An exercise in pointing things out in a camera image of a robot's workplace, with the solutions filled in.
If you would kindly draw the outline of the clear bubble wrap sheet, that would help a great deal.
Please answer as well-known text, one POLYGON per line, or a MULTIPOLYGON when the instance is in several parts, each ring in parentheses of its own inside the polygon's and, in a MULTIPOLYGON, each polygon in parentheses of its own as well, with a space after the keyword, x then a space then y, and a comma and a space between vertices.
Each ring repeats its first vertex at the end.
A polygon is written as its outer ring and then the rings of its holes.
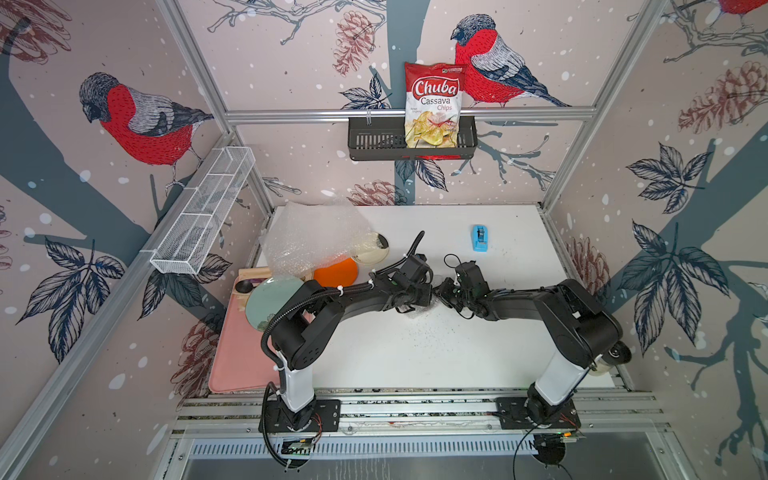
POLYGON ((445 279, 438 286, 429 284, 409 286, 404 292, 395 295, 394 309, 400 314, 407 314, 418 308, 430 308, 437 302, 458 312, 463 309, 459 289, 453 280, 445 279))

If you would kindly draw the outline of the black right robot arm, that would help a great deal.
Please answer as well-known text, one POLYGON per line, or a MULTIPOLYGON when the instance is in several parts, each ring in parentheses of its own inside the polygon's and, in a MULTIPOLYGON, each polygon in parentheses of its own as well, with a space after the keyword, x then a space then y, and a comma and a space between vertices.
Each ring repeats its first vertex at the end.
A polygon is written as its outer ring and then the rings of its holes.
POLYGON ((474 261, 454 268, 433 294, 447 307, 486 321, 540 320, 555 353, 527 391, 526 410, 535 425, 553 423, 582 380, 599 366, 629 363, 632 353, 622 341, 619 322, 578 281, 566 279, 537 289, 491 289, 474 261))

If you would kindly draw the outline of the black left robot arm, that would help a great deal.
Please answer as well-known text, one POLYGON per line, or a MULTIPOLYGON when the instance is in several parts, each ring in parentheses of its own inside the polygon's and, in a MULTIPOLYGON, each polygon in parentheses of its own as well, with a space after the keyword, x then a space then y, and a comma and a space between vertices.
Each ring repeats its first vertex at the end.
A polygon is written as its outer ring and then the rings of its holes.
POLYGON ((432 303, 434 278, 427 258, 417 252, 425 233, 395 263, 349 287, 303 283, 267 323, 261 349, 273 361, 280 385, 273 389, 286 416, 303 423, 314 413, 311 366, 330 343, 340 323, 354 316, 393 310, 408 314, 432 303))

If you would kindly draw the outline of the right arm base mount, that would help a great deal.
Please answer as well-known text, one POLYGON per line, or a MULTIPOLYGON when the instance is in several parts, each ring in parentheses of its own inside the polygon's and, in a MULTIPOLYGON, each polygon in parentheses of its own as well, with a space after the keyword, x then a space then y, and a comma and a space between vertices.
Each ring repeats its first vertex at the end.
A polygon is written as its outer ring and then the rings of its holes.
POLYGON ((503 430, 528 430, 530 428, 576 430, 581 428, 572 398, 561 405, 552 406, 538 398, 521 396, 497 397, 493 415, 503 430))

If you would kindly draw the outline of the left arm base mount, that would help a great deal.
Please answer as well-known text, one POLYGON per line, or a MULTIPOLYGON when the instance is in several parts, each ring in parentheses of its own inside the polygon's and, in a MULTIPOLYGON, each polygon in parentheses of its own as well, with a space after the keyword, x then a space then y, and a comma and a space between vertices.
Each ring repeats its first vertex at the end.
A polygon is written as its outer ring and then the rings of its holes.
POLYGON ((281 399, 267 400, 262 405, 258 430, 268 434, 337 432, 340 416, 339 400, 314 399, 298 412, 291 411, 281 399))

